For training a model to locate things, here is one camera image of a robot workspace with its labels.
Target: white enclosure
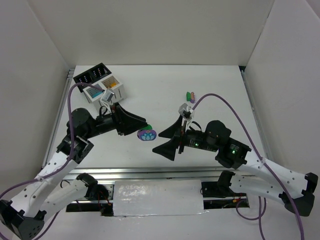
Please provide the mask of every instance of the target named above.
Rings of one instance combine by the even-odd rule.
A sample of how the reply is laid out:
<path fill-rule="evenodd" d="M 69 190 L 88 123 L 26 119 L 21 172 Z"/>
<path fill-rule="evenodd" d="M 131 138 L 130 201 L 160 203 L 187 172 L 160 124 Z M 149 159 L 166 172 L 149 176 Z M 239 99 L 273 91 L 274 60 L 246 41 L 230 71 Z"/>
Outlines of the white enclosure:
<path fill-rule="evenodd" d="M 64 136 L 67 115 L 64 102 L 60 108 L 59 104 L 69 69 L 77 66 L 75 71 L 80 73 L 81 68 L 101 62 L 124 83 L 128 93 L 123 101 L 125 109 L 151 119 L 151 125 L 153 121 L 159 128 L 158 133 L 177 119 L 184 92 L 194 91 L 197 97 L 220 93 L 244 119 L 259 150 L 264 149 L 268 158 L 297 172 L 320 175 L 318 0 L 1 0 L 0 33 L 0 192 L 33 178 L 46 160 L 46 150 L 52 155 Z M 244 83 L 238 66 L 246 66 Z M 140 89 L 134 82 L 126 82 L 129 76 L 140 85 L 146 84 L 146 90 L 154 87 L 164 91 L 158 82 L 161 77 L 166 77 L 163 82 L 174 88 L 165 91 L 169 98 L 159 103 L 159 109 L 152 109 L 156 100 L 147 102 L 147 109 L 140 109 L 136 104 L 143 103 Z M 200 78 L 197 83 L 201 85 L 193 83 L 196 78 Z M 77 91 L 72 107 L 86 107 L 94 115 L 94 106 Z M 153 95 L 161 94 L 148 93 L 149 98 Z M 202 128 L 209 119 L 219 119 L 231 128 L 232 137 L 248 144 L 223 103 L 213 98 L 205 102 L 215 113 L 206 112 L 205 103 L 200 105 L 195 116 Z M 61 120 L 58 109 L 64 109 Z M 158 119 L 156 111 L 168 111 L 165 121 Z M 100 150 L 102 141 L 107 140 L 99 136 L 100 141 L 93 142 L 100 150 L 89 155 L 80 168 L 218 166 L 207 152 L 195 163 L 193 154 L 198 151 L 191 150 L 185 150 L 175 162 L 149 153 L 143 158 L 139 153 L 147 152 L 147 147 L 136 136 L 106 134 L 111 135 L 117 138 L 110 144 L 115 150 L 111 154 L 114 160 L 103 161 Z M 117 141 L 123 141 L 128 152 L 117 151 Z M 160 142 L 147 144 L 151 150 Z M 319 238 L 319 192 L 315 192 L 311 215 L 302 218 L 306 240 Z M 4 199 L 15 193 L 10 192 Z M 249 203 L 250 208 L 241 211 L 249 217 L 257 216 L 258 198 L 249 195 Z M 295 216 L 271 200 L 262 228 L 266 239 L 299 239 Z M 12 237 L 2 224 L 0 231 Z M 199 215 L 148 217 L 102 217 L 97 212 L 62 210 L 43 237 L 260 238 L 258 223 L 243 220 L 232 208 L 212 209 Z"/>

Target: green object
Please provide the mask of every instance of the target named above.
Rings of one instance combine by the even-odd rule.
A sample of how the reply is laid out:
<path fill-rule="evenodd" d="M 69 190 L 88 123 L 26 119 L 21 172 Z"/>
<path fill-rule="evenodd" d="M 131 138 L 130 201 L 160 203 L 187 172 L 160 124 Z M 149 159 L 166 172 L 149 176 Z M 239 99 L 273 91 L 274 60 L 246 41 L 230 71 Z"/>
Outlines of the green object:
<path fill-rule="evenodd" d="M 186 92 L 186 101 L 190 102 L 190 100 L 191 100 L 191 93 L 187 91 Z"/>
<path fill-rule="evenodd" d="M 148 126 L 145 126 L 144 128 L 141 128 L 140 130 L 152 130 L 152 126 L 148 124 Z"/>

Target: cable connector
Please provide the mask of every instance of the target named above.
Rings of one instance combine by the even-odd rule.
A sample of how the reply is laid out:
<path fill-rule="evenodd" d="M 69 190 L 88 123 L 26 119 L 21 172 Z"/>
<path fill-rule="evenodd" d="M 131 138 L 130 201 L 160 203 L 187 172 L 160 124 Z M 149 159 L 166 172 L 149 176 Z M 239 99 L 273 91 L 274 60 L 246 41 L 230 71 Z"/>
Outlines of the cable connector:
<path fill-rule="evenodd" d="M 266 163 L 266 158 L 262 157 L 261 163 L 264 165 Z"/>
<path fill-rule="evenodd" d="M 189 106 L 188 104 L 184 103 L 179 107 L 178 110 L 179 114 L 186 120 L 186 126 L 185 129 L 187 130 L 189 128 L 189 126 L 191 125 L 193 119 L 194 119 L 194 115 L 195 112 L 192 109 L 191 106 Z"/>
<path fill-rule="evenodd" d="M 101 101 L 104 102 L 105 104 L 109 104 L 111 99 L 114 97 L 114 95 L 115 95 L 115 92 L 112 89 L 108 88 L 103 94 Z"/>

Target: white table surface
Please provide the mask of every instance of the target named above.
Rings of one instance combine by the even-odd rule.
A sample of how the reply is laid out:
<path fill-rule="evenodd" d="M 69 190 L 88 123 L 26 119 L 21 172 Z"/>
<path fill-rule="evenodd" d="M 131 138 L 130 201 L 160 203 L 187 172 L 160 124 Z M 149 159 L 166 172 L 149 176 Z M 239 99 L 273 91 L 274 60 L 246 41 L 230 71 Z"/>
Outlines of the white table surface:
<path fill-rule="evenodd" d="M 92 66 L 76 66 L 76 76 Z M 114 76 L 123 82 L 127 99 L 120 102 L 127 111 L 144 117 L 157 133 L 171 126 L 179 117 L 179 106 L 186 102 L 186 92 L 194 92 L 196 100 L 207 93 L 224 97 L 236 110 L 248 132 L 263 153 L 262 142 L 252 113 L 248 95 L 238 66 L 212 65 L 111 65 Z M 77 88 L 71 96 L 71 107 L 86 108 L 95 118 L 93 104 Z M 194 120 L 202 130 L 212 120 L 222 121 L 232 130 L 231 137 L 250 146 L 249 141 L 229 108 L 218 98 L 209 96 L 197 107 Z M 49 158 L 66 135 L 67 104 L 53 136 Z M 148 168 L 148 167 L 215 167 L 216 153 L 186 147 L 183 154 L 176 154 L 170 161 L 152 152 L 152 148 L 168 141 L 157 137 L 154 141 L 141 141 L 137 134 L 119 136 L 111 131 L 90 141 L 93 149 L 78 168 Z"/>

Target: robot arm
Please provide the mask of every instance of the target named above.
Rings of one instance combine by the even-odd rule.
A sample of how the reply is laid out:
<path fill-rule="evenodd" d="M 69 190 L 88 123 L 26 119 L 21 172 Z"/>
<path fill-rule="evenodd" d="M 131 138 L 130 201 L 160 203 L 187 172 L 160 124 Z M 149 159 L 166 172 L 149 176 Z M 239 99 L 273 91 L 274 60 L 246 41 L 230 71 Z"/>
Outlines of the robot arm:
<path fill-rule="evenodd" d="M 168 138 L 170 141 L 155 147 L 152 150 L 154 153 L 174 161 L 176 149 L 179 154 L 183 153 L 185 147 L 210 152 L 218 151 L 215 159 L 225 168 L 251 173 L 263 180 L 242 178 L 231 171 L 224 171 L 218 181 L 222 191 L 251 193 L 270 198 L 284 204 L 290 212 L 294 212 L 286 193 L 265 166 L 267 164 L 287 188 L 299 214 L 309 216 L 315 200 L 313 193 L 318 183 L 317 175 L 294 172 L 266 158 L 261 161 L 249 146 L 231 138 L 231 130 L 218 120 L 209 122 L 204 132 L 189 129 L 194 112 L 186 104 L 180 107 L 179 113 L 178 120 L 158 134 L 159 137 Z"/>
<path fill-rule="evenodd" d="M 93 148 L 89 141 L 97 135 L 117 130 L 119 135 L 129 135 L 146 127 L 148 124 L 142 117 L 124 110 L 118 103 L 110 106 L 111 113 L 102 114 L 94 119 L 85 108 L 72 112 L 74 129 L 74 151 L 71 150 L 70 124 L 67 123 L 67 135 L 57 147 L 52 159 L 35 177 L 38 181 L 27 185 L 10 201 L 0 200 L 0 219 L 14 234 L 22 240 L 33 239 L 43 228 L 45 221 L 55 213 L 79 198 L 97 200 L 108 191 L 89 174 L 82 173 L 70 185 L 52 193 L 62 179 L 88 155 Z M 68 159 L 71 160 L 62 168 Z"/>

